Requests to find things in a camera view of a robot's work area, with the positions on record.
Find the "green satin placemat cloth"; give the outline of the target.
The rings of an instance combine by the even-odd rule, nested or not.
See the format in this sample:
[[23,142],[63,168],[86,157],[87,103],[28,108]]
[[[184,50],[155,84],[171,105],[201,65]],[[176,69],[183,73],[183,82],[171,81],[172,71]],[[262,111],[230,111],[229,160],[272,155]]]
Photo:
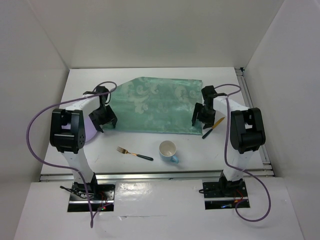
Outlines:
[[192,124],[195,105],[201,103],[202,80],[137,77],[119,85],[108,98],[122,132],[201,135]]

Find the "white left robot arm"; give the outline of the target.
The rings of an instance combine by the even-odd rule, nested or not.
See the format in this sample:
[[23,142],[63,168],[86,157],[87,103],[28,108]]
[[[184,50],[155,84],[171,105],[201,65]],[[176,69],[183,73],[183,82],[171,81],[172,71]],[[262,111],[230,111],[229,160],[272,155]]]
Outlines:
[[116,127],[118,119],[109,105],[109,95],[109,90],[100,85],[93,91],[86,91],[84,99],[66,108],[56,108],[51,114],[50,144],[63,155],[71,168],[75,191],[88,200],[97,197],[99,187],[84,152],[85,120],[90,120],[94,129],[101,133],[104,125]]

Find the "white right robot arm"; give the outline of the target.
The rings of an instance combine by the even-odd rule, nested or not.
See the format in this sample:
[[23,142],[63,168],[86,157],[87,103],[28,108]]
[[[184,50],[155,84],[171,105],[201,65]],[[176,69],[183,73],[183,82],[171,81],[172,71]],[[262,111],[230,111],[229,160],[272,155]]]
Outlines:
[[225,160],[226,167],[218,182],[207,183],[199,192],[206,198],[233,197],[241,194],[243,175],[254,152],[266,142],[261,110],[249,108],[218,93],[210,85],[201,90],[203,103],[196,103],[191,119],[194,126],[201,122],[204,129],[212,128],[216,112],[227,117],[225,142],[233,147],[231,160]]

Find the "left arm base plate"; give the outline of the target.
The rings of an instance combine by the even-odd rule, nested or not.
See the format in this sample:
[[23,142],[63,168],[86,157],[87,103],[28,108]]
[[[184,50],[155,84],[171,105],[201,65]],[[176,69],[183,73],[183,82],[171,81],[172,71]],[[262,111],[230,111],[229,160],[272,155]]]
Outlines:
[[[76,190],[73,185],[71,188],[65,188],[63,186],[60,186],[60,188],[70,193],[67,208],[69,213],[90,211],[87,196],[84,191]],[[98,209],[100,209],[101,212],[114,211],[115,188],[115,184],[101,184],[97,186],[97,193],[89,193],[93,213]]]

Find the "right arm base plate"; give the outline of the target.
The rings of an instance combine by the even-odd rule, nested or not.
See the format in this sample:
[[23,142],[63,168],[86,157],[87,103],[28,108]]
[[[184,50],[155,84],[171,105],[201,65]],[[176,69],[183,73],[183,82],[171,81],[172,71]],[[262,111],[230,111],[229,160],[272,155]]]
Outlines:
[[239,187],[223,191],[218,182],[203,182],[202,189],[198,191],[204,196],[206,210],[250,208],[250,202],[246,184],[243,181]]

